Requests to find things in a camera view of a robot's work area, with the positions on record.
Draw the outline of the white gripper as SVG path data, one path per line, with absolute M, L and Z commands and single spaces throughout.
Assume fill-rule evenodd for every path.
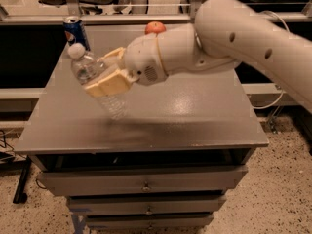
M 150 33 L 136 38 L 128 47 L 119 47 L 97 60 L 105 68 L 117 67 L 111 74 L 101 74 L 83 86 L 88 95 L 94 98 L 123 94 L 130 89 L 134 78 L 125 67 L 136 77 L 136 81 L 144 86 L 164 82 L 168 75 L 164 70 L 158 35 Z

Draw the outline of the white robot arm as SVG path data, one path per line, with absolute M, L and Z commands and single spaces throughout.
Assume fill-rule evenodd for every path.
M 138 37 L 102 59 L 84 89 L 94 98 L 125 93 L 180 73 L 216 73 L 242 61 L 312 112 L 312 42 L 280 28 L 237 0 L 207 0 L 192 23 Z

